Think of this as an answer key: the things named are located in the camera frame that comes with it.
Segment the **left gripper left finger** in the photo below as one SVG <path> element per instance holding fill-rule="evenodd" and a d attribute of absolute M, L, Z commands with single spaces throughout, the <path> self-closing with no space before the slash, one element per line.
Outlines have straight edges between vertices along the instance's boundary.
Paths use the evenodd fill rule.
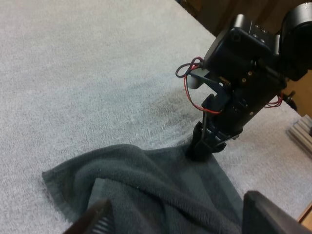
<path fill-rule="evenodd" d="M 95 202 L 64 234 L 114 234 L 113 206 L 108 199 Z"/>

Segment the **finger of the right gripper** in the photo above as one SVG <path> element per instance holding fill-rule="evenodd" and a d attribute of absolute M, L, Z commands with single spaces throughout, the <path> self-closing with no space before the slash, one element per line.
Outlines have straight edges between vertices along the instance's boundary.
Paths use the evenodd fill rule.
<path fill-rule="evenodd" d="M 198 122 L 193 129 L 192 141 L 186 151 L 186 157 L 192 161 L 203 161 L 201 149 L 202 123 Z"/>
<path fill-rule="evenodd" d="M 205 161 L 211 154 L 219 153 L 226 147 L 226 143 L 218 137 L 199 138 L 196 141 L 196 161 Z"/>

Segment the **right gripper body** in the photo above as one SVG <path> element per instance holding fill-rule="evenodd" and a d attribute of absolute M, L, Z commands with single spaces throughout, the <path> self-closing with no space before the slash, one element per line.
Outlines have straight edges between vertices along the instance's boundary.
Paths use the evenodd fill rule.
<path fill-rule="evenodd" d="M 230 27 L 212 43 L 202 63 L 206 78 L 223 81 L 208 107 L 208 129 L 219 139 L 238 136 L 281 89 L 285 78 L 278 66 L 279 35 L 260 29 Z"/>

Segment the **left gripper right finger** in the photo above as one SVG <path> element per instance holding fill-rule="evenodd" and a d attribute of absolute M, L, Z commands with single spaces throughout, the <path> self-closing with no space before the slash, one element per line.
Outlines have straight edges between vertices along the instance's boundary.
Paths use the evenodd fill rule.
<path fill-rule="evenodd" d="M 243 234 L 310 234 L 311 231 L 258 191 L 243 199 Z"/>

